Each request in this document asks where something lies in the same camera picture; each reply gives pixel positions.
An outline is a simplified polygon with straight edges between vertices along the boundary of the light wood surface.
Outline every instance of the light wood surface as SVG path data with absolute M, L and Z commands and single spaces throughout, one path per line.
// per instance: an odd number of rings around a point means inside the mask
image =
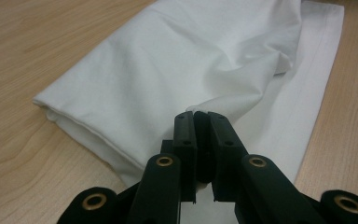
M 151 0 L 0 1 L 0 223 L 55 223 L 83 189 L 125 187 L 32 98 Z M 296 180 L 319 199 L 358 194 L 358 1 L 345 6 L 337 58 Z

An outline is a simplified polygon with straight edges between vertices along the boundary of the white fabric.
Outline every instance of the white fabric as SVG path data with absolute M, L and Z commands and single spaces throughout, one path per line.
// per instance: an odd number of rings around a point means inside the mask
M 34 102 L 128 185 L 185 109 L 225 115 L 248 151 L 293 181 L 342 19 L 343 7 L 294 0 L 160 0 Z M 233 204 L 213 203 L 210 191 L 182 204 L 181 223 L 236 223 Z

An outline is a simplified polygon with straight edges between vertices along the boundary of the table surface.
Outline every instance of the table surface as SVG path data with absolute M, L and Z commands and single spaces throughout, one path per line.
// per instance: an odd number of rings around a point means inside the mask
M 32 98 L 151 2 L 0 1 L 0 223 L 55 223 L 80 191 L 125 188 Z M 345 6 L 343 33 L 296 179 L 317 200 L 358 194 L 358 1 L 329 2 Z

